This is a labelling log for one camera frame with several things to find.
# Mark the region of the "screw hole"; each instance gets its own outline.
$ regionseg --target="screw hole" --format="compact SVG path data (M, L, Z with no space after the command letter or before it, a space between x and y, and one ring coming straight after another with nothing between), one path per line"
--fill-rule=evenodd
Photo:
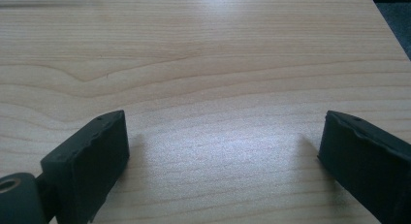
M19 178L9 178L0 182L0 193L8 192L20 184Z

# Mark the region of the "clamp jaw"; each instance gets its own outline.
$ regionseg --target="clamp jaw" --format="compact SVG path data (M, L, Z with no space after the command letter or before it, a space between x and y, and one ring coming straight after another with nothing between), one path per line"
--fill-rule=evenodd
M54 149L37 178L0 178L2 223L92 221L130 157L124 111L100 115Z

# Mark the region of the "wooden table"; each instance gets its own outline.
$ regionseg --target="wooden table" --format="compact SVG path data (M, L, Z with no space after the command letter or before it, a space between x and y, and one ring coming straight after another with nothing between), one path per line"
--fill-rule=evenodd
M372 0L0 0L0 176L126 111L95 223L377 223L316 159L327 110L411 142Z

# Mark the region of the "light wood tabletop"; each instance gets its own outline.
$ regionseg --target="light wood tabletop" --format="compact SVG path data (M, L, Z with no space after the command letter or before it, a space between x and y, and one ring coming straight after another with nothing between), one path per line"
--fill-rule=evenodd
M0 176L126 112L94 223L378 223L316 156L327 110L411 142L411 63L372 0L0 0Z

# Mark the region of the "round hole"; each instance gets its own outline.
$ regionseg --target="round hole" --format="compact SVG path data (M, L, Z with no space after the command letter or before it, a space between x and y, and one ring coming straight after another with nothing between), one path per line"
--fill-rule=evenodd
M9 178L0 182L0 193L8 192L20 184L19 178Z

